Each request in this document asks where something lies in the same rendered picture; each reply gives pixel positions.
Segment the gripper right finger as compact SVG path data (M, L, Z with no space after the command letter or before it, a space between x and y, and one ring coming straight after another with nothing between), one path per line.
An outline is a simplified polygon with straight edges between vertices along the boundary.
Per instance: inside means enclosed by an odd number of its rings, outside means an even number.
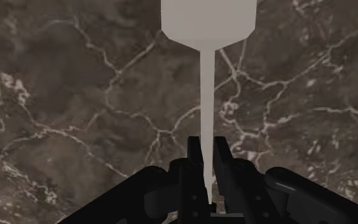
M358 224L358 204L284 167L260 173L214 138L213 166L228 214L243 224Z

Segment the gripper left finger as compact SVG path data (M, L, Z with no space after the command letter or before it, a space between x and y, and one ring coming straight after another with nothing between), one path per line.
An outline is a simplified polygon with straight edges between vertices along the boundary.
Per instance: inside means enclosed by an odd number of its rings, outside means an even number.
M203 181L200 139L187 139L187 156L136 172L58 224L162 224L176 211L173 224L201 224L210 218Z

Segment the grey spatula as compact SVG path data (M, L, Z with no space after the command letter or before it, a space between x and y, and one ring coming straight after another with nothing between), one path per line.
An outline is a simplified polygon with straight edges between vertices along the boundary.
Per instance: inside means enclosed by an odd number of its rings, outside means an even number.
M162 31L200 52L200 143L203 176L212 202L215 51L255 29L257 0L161 0Z

